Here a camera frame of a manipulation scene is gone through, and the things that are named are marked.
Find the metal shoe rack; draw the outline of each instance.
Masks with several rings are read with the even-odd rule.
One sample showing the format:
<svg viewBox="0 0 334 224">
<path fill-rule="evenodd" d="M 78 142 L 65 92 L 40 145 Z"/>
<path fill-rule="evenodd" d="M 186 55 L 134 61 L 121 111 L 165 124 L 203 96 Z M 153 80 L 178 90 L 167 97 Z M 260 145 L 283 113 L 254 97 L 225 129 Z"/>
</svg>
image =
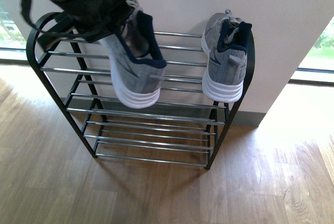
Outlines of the metal shoe rack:
<svg viewBox="0 0 334 224">
<path fill-rule="evenodd" d="M 57 20 L 49 31 L 71 32 L 71 21 L 67 21 L 64 16 L 62 19 L 58 17 L 58 13 L 46 14 L 36 25 L 42 29 L 49 22 Z M 200 46 L 199 35 L 165 32 L 156 32 L 156 35 L 195 38 Z M 44 50 L 39 57 L 35 55 L 37 42 Z M 72 52 L 57 51 L 61 42 L 70 44 Z M 117 98 L 98 94 L 100 89 L 112 90 L 111 80 L 108 79 L 110 71 L 90 68 L 89 63 L 91 59 L 106 61 L 108 56 L 83 54 L 80 46 L 84 44 L 88 43 L 82 39 L 56 39 L 45 35 L 39 37 L 39 33 L 33 29 L 27 42 L 27 57 L 31 67 L 94 158 L 111 157 L 126 159 L 125 162 L 155 161 L 210 169 L 253 77 L 253 36 L 250 37 L 248 46 L 243 94 L 238 102 L 233 103 L 231 109 L 228 103 L 189 103 L 187 98 L 194 96 L 206 99 L 201 90 L 201 76 L 184 75 L 184 72 L 175 74 L 171 70 L 176 66 L 180 69 L 181 66 L 187 70 L 201 68 L 203 73 L 207 63 L 194 62 L 191 58 L 189 60 L 189 57 L 185 61 L 171 61 L 168 54 L 163 53 L 169 69 L 165 74 L 159 101 L 148 109 L 131 110 L 121 105 Z M 160 48 L 167 52 L 178 51 L 180 60 L 183 53 L 202 52 L 200 47 L 161 45 Z M 76 59 L 80 68 L 68 69 L 47 65 L 56 63 L 60 56 Z M 49 73 L 71 74 L 74 77 L 66 98 L 58 95 L 51 78 L 48 77 Z M 107 81 L 100 81 L 99 77 L 107 78 Z M 90 92 L 78 92 L 80 86 L 88 86 L 87 90 Z M 169 96 L 171 98 L 184 98 L 185 101 L 167 100 L 163 96 L 164 92 L 172 94 Z"/>
</svg>

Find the shoe sole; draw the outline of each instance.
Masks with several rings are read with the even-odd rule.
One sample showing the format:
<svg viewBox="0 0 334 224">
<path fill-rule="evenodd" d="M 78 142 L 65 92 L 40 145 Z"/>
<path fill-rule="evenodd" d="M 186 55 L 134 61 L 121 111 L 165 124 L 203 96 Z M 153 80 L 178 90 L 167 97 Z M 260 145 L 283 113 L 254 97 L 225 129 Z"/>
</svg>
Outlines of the shoe sole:
<svg viewBox="0 0 334 224">
<path fill-rule="evenodd" d="M 116 96 L 122 104 L 129 108 L 141 109 L 152 106 L 160 96 L 160 88 L 152 93 L 135 93 L 129 90 L 123 83 L 120 73 L 116 67 L 116 60 L 109 56 L 111 67 L 111 80 Z"/>
<path fill-rule="evenodd" d="M 240 99 L 243 91 L 243 82 L 238 85 L 225 85 L 213 81 L 209 75 L 210 50 L 205 40 L 205 30 L 202 34 L 201 45 L 204 53 L 208 57 L 208 64 L 202 78 L 203 93 L 213 101 L 232 103 Z"/>
</svg>

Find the sneaker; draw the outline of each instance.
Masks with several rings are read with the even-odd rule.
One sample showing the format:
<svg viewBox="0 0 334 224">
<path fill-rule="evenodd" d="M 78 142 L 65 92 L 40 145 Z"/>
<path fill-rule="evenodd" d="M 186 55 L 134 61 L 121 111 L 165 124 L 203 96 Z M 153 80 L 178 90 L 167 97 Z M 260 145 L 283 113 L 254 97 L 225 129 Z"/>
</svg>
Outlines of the sneaker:
<svg viewBox="0 0 334 224">
<path fill-rule="evenodd" d="M 251 28 L 252 24 L 233 18 L 229 10 L 209 19 L 201 40 L 208 56 L 202 89 L 209 99 L 226 103 L 240 99 Z"/>
<path fill-rule="evenodd" d="M 160 95 L 166 61 L 155 40 L 152 20 L 137 7 L 123 34 L 116 31 L 99 40 L 109 52 L 115 93 L 120 102 L 130 108 L 149 107 Z"/>
</svg>

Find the glass window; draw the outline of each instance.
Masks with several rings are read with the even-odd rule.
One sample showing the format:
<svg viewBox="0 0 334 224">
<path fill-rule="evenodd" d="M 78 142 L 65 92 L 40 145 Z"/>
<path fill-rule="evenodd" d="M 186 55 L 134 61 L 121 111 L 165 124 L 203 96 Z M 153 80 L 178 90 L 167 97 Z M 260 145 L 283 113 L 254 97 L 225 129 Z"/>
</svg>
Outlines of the glass window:
<svg viewBox="0 0 334 224">
<path fill-rule="evenodd" d="M 334 70 L 334 17 L 299 68 Z"/>
<path fill-rule="evenodd" d="M 0 1 L 0 48 L 25 49 L 26 40 Z"/>
</svg>

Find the wooden floor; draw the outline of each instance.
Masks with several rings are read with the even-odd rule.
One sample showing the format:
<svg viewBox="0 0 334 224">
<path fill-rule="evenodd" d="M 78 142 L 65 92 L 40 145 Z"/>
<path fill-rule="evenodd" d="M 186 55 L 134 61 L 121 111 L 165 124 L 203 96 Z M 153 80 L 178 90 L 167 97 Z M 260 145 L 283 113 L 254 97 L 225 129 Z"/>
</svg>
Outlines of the wooden floor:
<svg viewBox="0 0 334 224">
<path fill-rule="evenodd" d="M 0 65 L 0 224 L 332 224 L 333 97 L 287 85 L 206 171 L 92 159 L 32 70 Z"/>
</svg>

